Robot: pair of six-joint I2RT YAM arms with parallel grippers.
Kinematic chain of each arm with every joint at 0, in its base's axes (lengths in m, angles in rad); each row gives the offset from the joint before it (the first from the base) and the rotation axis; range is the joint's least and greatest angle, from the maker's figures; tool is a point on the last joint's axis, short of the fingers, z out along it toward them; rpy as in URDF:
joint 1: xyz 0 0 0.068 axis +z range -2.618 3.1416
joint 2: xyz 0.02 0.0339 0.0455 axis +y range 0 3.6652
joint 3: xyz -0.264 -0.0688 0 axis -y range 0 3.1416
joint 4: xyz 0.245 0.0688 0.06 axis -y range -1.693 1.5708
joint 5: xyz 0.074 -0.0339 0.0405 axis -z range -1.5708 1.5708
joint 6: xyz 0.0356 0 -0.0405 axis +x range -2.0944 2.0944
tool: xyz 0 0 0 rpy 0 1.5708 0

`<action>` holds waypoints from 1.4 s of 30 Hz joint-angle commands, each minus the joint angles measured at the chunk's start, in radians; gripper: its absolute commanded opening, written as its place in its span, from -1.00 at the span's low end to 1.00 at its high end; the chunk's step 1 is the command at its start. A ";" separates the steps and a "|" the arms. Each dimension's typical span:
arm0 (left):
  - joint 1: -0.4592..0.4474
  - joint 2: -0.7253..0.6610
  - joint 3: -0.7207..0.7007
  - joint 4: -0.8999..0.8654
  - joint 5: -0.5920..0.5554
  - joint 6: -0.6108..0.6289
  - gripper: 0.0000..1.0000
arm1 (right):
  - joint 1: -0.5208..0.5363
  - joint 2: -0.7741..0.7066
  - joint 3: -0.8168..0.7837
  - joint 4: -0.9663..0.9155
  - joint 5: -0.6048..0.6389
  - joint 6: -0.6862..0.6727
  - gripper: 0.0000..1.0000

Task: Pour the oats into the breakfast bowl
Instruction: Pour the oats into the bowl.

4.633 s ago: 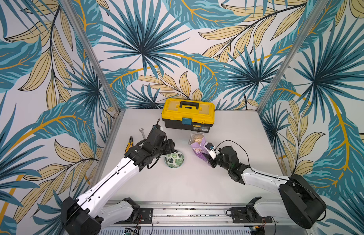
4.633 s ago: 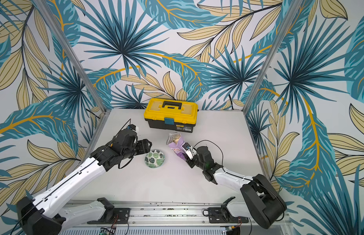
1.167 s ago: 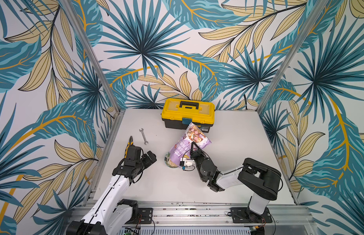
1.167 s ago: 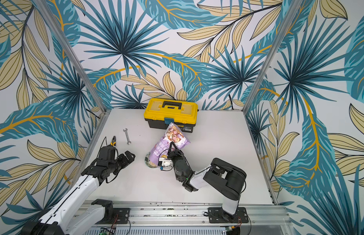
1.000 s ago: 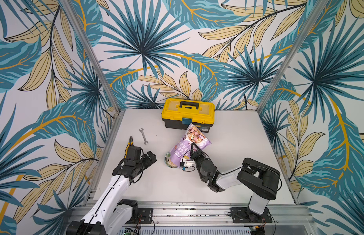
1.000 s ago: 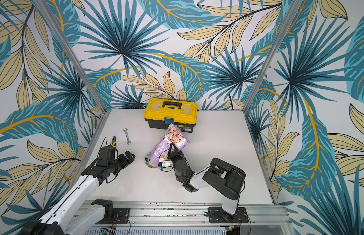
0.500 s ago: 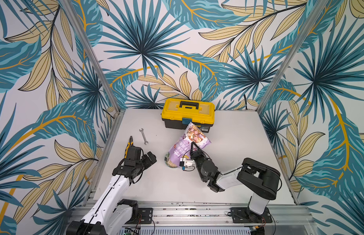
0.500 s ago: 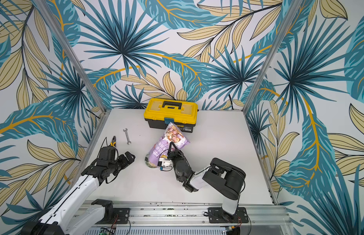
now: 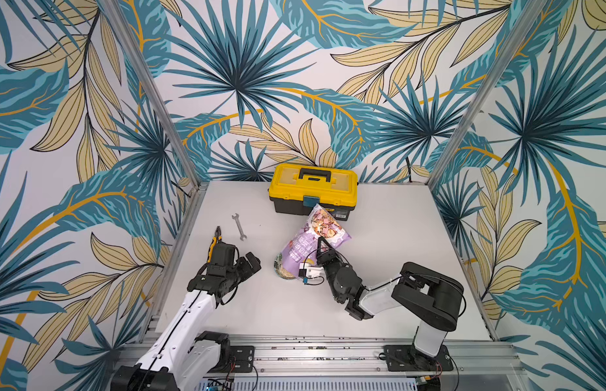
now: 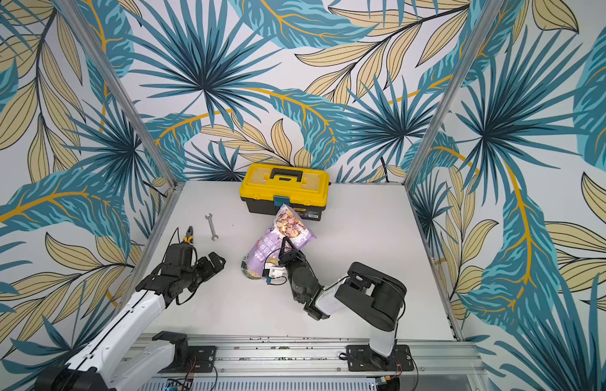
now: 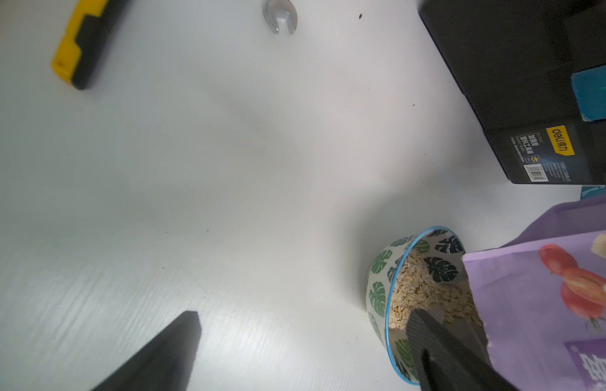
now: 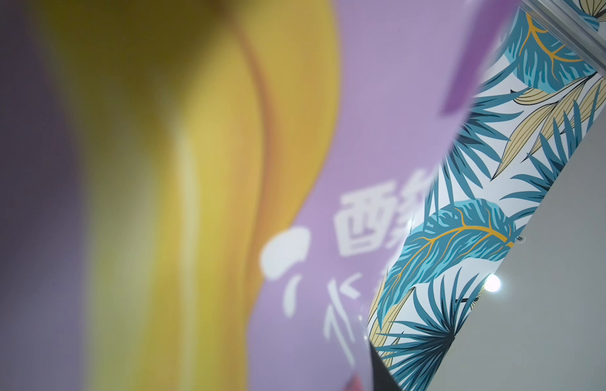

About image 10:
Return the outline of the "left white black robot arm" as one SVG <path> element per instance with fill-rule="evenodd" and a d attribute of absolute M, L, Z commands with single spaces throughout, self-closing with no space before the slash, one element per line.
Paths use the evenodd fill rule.
<path fill-rule="evenodd" d="M 219 272 L 226 260 L 215 252 L 198 257 L 193 244 L 171 244 L 163 261 L 135 288 L 125 307 L 66 363 L 45 368 L 37 390 L 137 390 L 161 371 L 191 374 L 212 371 L 213 347 L 191 347 L 179 332 L 158 332 L 137 356 L 125 355 L 144 330 L 184 292 L 196 290 Z"/>

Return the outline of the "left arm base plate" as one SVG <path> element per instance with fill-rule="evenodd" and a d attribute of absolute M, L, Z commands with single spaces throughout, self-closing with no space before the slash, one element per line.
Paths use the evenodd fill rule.
<path fill-rule="evenodd" d="M 215 345 L 175 348 L 172 363 L 158 371 L 158 374 L 211 373 L 217 350 Z"/>

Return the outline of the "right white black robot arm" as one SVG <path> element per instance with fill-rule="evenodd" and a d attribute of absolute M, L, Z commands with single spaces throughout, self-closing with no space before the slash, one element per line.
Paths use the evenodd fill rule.
<path fill-rule="evenodd" d="M 306 256 L 288 238 L 282 239 L 279 265 L 287 272 L 293 300 L 317 321 L 350 310 L 371 326 L 371 337 L 360 362 L 385 369 L 396 363 L 396 333 L 405 308 L 406 286 L 361 262 L 354 262 L 346 276 L 330 286 L 319 283 Z"/>

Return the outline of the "purple oats bag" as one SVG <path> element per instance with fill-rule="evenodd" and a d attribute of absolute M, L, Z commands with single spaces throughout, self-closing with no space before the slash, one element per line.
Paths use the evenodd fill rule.
<path fill-rule="evenodd" d="M 249 269 L 262 274 L 265 264 L 278 257 L 285 236 L 288 236 L 298 249 L 316 239 L 316 235 L 295 209 L 282 205 L 266 232 L 247 253 Z"/>

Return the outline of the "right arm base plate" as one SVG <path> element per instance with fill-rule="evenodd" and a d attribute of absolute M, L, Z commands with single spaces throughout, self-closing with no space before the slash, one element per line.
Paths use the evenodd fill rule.
<path fill-rule="evenodd" d="M 396 345 L 394 352 L 389 357 L 375 353 L 368 345 L 347 345 L 345 352 L 339 354 L 339 359 L 347 361 L 348 369 L 351 372 L 415 370 L 415 363 L 408 345 Z"/>

